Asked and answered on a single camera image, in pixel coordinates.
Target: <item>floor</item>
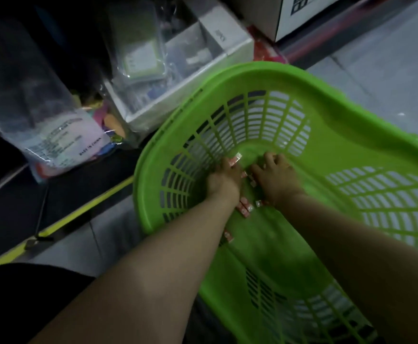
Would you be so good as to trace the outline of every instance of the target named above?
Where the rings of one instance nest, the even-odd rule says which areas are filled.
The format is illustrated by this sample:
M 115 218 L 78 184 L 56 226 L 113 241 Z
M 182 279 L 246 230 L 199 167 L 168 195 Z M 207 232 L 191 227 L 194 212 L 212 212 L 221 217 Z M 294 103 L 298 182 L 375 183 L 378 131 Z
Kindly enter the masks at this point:
M 308 71 L 378 116 L 418 134 L 418 1 Z M 30 262 L 99 276 L 140 239 L 129 196 Z

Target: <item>person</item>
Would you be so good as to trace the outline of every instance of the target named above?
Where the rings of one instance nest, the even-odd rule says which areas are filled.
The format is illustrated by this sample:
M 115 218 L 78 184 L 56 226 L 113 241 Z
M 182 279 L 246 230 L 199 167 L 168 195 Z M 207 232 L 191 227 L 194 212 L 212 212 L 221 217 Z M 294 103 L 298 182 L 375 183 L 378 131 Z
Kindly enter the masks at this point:
M 328 208 L 284 155 L 251 171 L 366 318 L 391 343 L 418 343 L 418 250 Z M 190 309 L 239 202 L 241 168 L 224 158 L 207 196 L 89 284 L 31 341 L 181 343 Z

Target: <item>clear plastic packaging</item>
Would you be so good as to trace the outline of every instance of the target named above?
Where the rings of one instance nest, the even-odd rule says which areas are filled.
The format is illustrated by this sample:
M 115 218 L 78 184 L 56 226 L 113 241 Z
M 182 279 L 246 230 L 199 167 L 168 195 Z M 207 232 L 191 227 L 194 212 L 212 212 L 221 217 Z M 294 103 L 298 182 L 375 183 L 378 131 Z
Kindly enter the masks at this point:
M 155 5 L 150 0 L 111 4 L 107 9 L 114 48 L 114 84 L 128 86 L 163 79 L 166 49 Z
M 33 164 L 61 173 L 110 143 L 78 107 L 24 27 L 0 21 L 0 136 Z

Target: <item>laundry basket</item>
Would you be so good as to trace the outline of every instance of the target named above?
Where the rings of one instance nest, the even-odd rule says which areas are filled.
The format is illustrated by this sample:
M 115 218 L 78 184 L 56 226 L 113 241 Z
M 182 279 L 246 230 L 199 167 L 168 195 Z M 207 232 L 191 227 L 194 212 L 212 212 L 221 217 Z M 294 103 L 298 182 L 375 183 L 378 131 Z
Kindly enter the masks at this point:
M 201 201 L 221 156 L 240 152 L 247 167 L 266 150 L 286 155 L 310 195 L 418 248 L 418 137 L 310 74 L 268 62 L 207 80 L 149 142 L 134 188 L 144 231 Z M 227 229 L 234 240 L 218 248 L 200 294 L 240 343 L 380 341 L 279 212 L 235 211 Z

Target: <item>white box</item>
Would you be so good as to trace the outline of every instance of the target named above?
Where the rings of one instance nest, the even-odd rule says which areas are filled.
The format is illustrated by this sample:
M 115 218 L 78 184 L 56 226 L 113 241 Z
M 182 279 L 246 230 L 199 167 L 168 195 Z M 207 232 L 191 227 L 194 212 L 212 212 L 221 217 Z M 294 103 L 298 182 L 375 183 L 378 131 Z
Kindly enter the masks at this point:
M 236 11 L 277 42 L 337 0 L 231 0 Z
M 209 75 L 234 64 L 253 60 L 252 37 L 218 0 L 183 0 L 183 2 L 198 18 L 198 22 L 178 36 L 189 35 L 191 38 L 193 32 L 203 33 L 207 46 L 214 49 L 211 52 L 220 54 L 203 68 L 134 113 L 131 113 L 115 93 L 110 82 L 108 80 L 103 82 L 123 120 L 132 131 L 142 133 L 142 135 L 159 127 Z M 172 41 L 166 43 L 166 46 L 171 46 Z

